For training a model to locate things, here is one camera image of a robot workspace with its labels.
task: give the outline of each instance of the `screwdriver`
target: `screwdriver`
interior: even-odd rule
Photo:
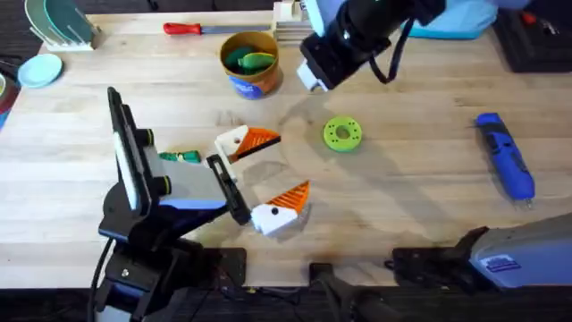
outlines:
[[[534,179],[506,125],[496,113],[478,115],[475,125],[483,134],[502,187],[515,201],[532,207]]]
[[[200,23],[186,24],[174,22],[167,22],[163,25],[164,33],[167,35],[223,34],[241,31],[263,31],[269,29],[270,25],[202,26]]]

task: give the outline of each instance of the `orange triangular piece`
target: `orange triangular piece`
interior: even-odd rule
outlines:
[[[256,129],[256,128],[248,128],[247,135],[244,136],[242,142],[239,145],[239,148],[229,156],[230,160],[237,160],[239,156],[247,152],[253,148],[259,147],[269,140],[274,140],[279,138],[280,134],[276,133],[275,131],[270,131],[267,129]]]
[[[280,196],[266,202],[268,205],[277,207],[292,208],[299,214],[306,204],[307,196],[310,192],[310,181],[301,183],[297,187],[284,192]]]

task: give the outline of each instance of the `green toy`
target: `green toy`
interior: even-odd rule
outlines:
[[[361,126],[349,116],[336,116],[325,124],[323,136],[332,150],[350,152],[361,143]]]
[[[276,61],[276,57],[267,53],[247,54],[239,59],[239,66],[248,70],[260,70],[270,67]]]
[[[200,163],[200,154],[196,150],[187,152],[163,152],[159,154],[159,157],[168,161],[185,161],[194,164]]]
[[[226,58],[224,58],[224,65],[226,66],[226,68],[230,70],[237,68],[239,67],[239,59],[253,52],[254,52],[253,47],[249,46],[238,47],[237,49],[231,51],[231,53],[228,54]]]

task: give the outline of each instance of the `orange and white object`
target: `orange and white object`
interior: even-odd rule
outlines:
[[[263,235],[270,235],[297,221],[309,192],[310,182],[304,182],[265,204],[256,206],[250,213],[255,229]]]
[[[236,182],[237,176],[231,167],[233,163],[278,142],[280,142],[280,135],[275,131],[242,125],[219,135],[214,141],[214,146],[223,161],[226,172]],[[250,216],[255,229],[264,235],[269,235],[297,221],[306,205],[309,192],[310,182],[306,181],[254,207]]]
[[[242,157],[246,157],[278,142],[280,142],[280,135],[275,131],[249,128],[247,125],[242,125],[216,137],[214,146],[223,160],[229,176],[236,182],[236,174],[232,171],[231,164]]]

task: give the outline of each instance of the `cup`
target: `cup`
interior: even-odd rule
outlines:
[[[242,75],[230,71],[224,65],[224,58],[239,47],[253,47],[255,52],[272,54],[274,63],[254,75]],[[265,32],[244,31],[232,35],[221,47],[220,61],[224,72],[229,76],[232,85],[239,95],[247,99],[259,99],[271,92],[278,85],[280,66],[278,65],[278,44],[273,37]]]

